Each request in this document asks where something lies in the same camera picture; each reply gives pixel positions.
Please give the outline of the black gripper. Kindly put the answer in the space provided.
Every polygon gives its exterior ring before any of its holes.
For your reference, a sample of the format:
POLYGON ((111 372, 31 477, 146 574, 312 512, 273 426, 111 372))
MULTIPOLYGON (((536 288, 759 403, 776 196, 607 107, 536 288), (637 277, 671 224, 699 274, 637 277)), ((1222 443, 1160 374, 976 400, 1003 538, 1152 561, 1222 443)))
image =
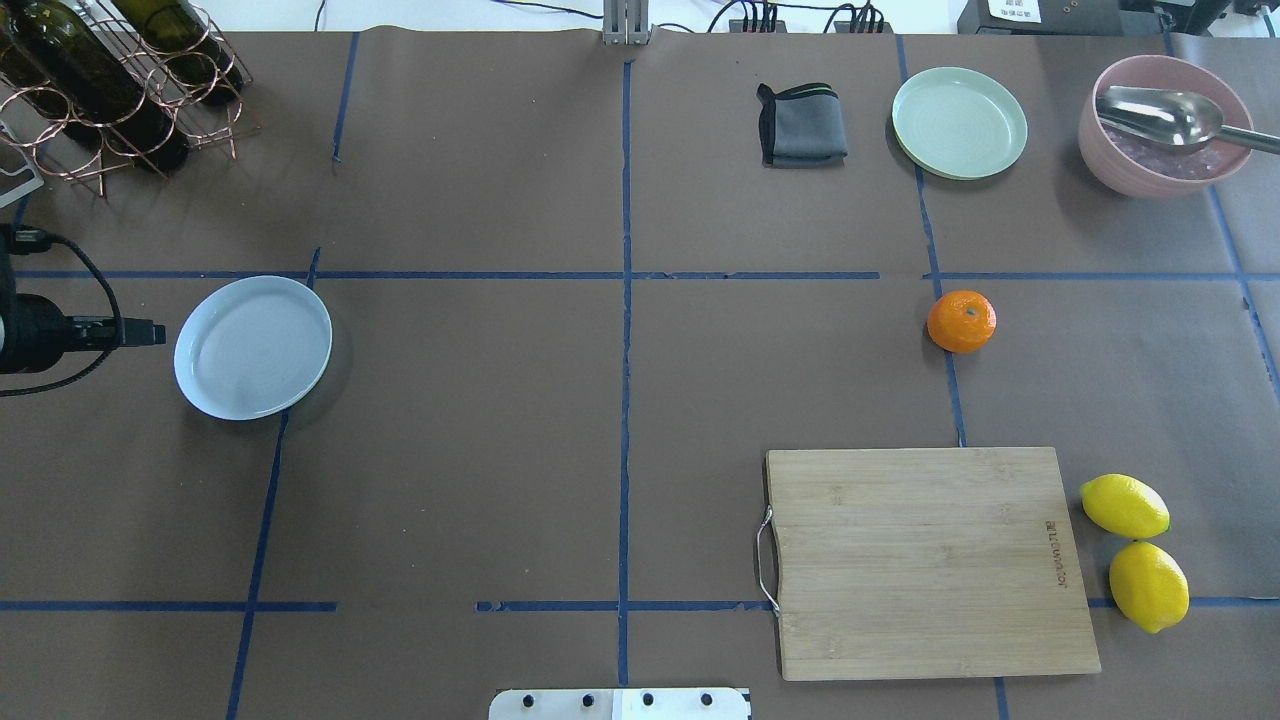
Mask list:
POLYGON ((70 316, 49 299, 18 293, 3 309, 1 373, 40 373, 67 354, 148 347, 166 343, 166 328, 123 316, 70 316))

